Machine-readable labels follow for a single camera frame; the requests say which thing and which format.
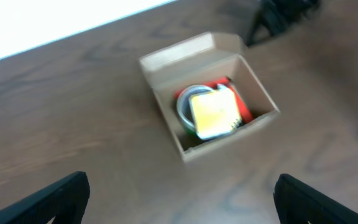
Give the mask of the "white tape roll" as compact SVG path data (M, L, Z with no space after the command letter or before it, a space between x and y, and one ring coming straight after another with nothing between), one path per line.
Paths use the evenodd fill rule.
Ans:
M191 132L195 132L195 124L191 121L190 118L186 116L186 114L190 111L190 103L189 99L193 95L197 95L200 93L211 92L213 89L206 85L192 85L185 88L178 96L177 99L177 113L180 118L180 121L184 127Z

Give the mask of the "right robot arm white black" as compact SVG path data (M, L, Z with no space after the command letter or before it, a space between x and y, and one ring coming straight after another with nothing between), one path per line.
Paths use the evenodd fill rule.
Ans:
M322 0L264 0L256 12L244 43L247 47L262 43L285 33L293 24L311 19L321 7ZM268 36L256 40L257 31L264 27Z

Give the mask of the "orange utility knife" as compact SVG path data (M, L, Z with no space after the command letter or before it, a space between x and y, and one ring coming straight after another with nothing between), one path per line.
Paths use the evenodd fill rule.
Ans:
M201 85L204 85L204 86L208 86L212 89L216 89L217 88L217 85L218 84L222 84L222 85L228 85L229 83L231 82L231 79L228 78L228 77L221 77L221 78L218 78L218 79L215 79L215 80L210 80L208 82L204 82L204 83L201 83ZM174 99L177 100L180 96L180 94L185 90L186 88L182 88L182 89L179 89L177 90L175 93L174 93Z

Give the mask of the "yellow sticky note pad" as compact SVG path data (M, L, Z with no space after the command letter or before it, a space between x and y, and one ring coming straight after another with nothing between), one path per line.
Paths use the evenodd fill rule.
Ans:
M190 107L197 136L202 140L229 134L242 123L236 96L228 88L193 95Z

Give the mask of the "brown cardboard box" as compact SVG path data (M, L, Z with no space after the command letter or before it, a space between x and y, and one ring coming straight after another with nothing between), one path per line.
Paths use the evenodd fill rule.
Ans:
M183 161L222 149L264 128L280 110L243 57L236 34L205 32L139 59L169 132ZM228 77L250 110L253 120L232 134L202 142L180 121L175 93L188 86Z

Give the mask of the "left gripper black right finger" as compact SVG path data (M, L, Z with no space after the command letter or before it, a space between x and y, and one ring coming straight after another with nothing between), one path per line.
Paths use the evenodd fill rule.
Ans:
M280 174L273 199L281 224L358 224L358 213L289 174Z

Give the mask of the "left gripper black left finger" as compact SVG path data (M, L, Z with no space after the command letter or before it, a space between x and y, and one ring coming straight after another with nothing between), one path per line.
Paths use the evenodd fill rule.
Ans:
M74 172L0 210L0 223L81 223L90 197L85 172Z

